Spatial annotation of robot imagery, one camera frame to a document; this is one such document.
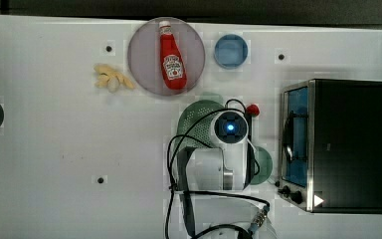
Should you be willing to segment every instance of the green colander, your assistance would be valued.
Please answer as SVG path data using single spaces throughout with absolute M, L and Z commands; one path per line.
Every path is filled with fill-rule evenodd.
M 191 104 L 189 107 L 187 107 L 187 109 L 185 109 L 185 111 L 182 113 L 181 117 L 179 118 L 178 129 L 176 130 L 176 134 L 184 134 L 191 127 L 191 125 L 197 120 L 199 120 L 201 117 L 205 116 L 206 114 L 210 112 L 213 112 L 222 108 L 223 108 L 222 105 L 210 100 L 202 100 L 202 101 L 198 101 Z M 197 125 L 194 126 L 193 129 L 191 129 L 188 135 L 198 138 L 201 141 L 207 143 L 208 145 L 214 146 L 213 143 L 210 141 L 209 130 L 210 130 L 210 123 L 212 122 L 212 119 L 215 116 L 216 114 L 212 114 L 211 116 L 208 116 L 205 119 L 201 120 Z M 176 148 L 180 140 L 181 140 L 180 137 L 178 137 L 175 140 L 174 148 Z M 178 151 L 180 151 L 182 148 L 186 146 L 206 147 L 191 138 L 185 137 L 181 145 L 179 146 Z

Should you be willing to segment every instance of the oven knob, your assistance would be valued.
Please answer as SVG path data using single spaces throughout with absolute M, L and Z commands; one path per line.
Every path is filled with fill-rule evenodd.
M 280 193 L 284 197 L 289 197 L 290 189 L 288 186 L 284 186 L 284 188 L 278 190 L 278 193 Z
M 300 193 L 300 191 L 293 192 L 289 196 L 294 203 L 296 204 L 302 203 L 302 194 Z

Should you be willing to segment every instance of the black toaster oven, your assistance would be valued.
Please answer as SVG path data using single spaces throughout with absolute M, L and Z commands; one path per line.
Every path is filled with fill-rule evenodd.
M 314 79 L 283 90 L 280 189 L 314 213 L 382 213 L 382 82 Z

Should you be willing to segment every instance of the oven window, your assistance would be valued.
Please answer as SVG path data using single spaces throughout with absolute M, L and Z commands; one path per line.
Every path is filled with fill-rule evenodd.
M 284 180 L 306 187 L 308 88 L 287 93 L 287 114 L 293 113 L 291 155 L 284 160 Z

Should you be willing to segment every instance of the oven door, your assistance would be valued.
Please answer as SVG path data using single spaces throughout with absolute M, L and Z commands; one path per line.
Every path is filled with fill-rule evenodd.
M 307 82 L 283 93 L 279 190 L 281 198 L 307 211 L 309 92 Z

